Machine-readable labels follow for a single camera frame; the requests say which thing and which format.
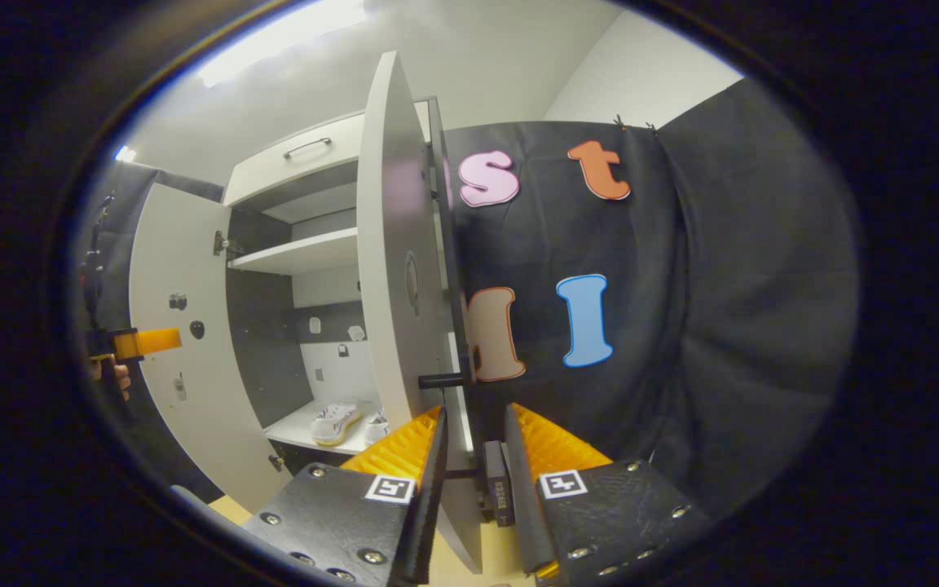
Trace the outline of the white shoe cabinet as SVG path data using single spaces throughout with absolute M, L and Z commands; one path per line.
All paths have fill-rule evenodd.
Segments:
M 274 208 L 231 208 L 231 230 L 245 255 L 298 239 L 358 229 L 355 184 Z M 383 409 L 369 350 L 358 262 L 282 276 L 227 268 L 232 345 L 246 393 L 276 448 L 354 456 L 366 449 L 365 424 Z M 362 417 L 337 446 L 320 446 L 310 424 L 328 404 L 358 404 Z

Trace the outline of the white cabinet shelf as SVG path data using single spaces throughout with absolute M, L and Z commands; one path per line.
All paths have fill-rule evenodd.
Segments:
M 282 276 L 349 267 L 358 262 L 357 236 L 355 227 L 328 232 L 235 258 L 227 266 Z

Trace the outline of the black door handle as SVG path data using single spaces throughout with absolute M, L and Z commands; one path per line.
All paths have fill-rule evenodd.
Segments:
M 440 373 L 422 375 L 418 377 L 418 386 L 421 390 L 455 389 L 467 383 L 462 373 Z M 515 525 L 514 499 L 504 445 L 498 439 L 474 439 L 474 470 L 473 473 L 480 480 L 484 480 L 486 489 L 483 491 L 485 512 L 499 527 Z

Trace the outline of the white cabinet door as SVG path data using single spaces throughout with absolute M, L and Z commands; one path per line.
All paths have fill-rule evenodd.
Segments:
M 213 252 L 230 215 L 224 205 L 154 183 L 135 230 L 128 307 L 138 330 L 180 334 L 179 348 L 141 367 L 168 430 L 220 491 L 256 512 L 292 477 L 273 465 L 232 345 L 227 260 Z
M 403 98 L 414 115 L 410 83 L 398 52 L 381 56 L 368 93 L 373 105 Z M 447 413 L 447 460 L 429 580 L 448 587 L 455 575 L 483 572 L 481 497 L 474 475 L 474 438 L 466 391 L 474 381 L 465 331 L 465 289 L 459 265 L 453 179 L 440 108 L 430 112 L 432 162 L 428 219 L 369 230 L 359 219 L 358 256 L 370 355 L 385 415 L 403 425 L 434 406 Z M 421 390 L 418 377 L 462 373 L 455 389 Z

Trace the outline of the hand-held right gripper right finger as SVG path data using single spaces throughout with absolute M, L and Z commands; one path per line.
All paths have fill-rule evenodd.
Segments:
M 644 587 L 711 518 L 645 458 L 615 461 L 510 404 L 507 471 L 525 572 L 536 587 Z

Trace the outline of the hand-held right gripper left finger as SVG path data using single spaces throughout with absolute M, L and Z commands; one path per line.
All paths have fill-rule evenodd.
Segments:
M 306 465 L 245 531 L 327 587 L 427 584 L 447 444 L 446 409 L 434 406 L 341 466 Z

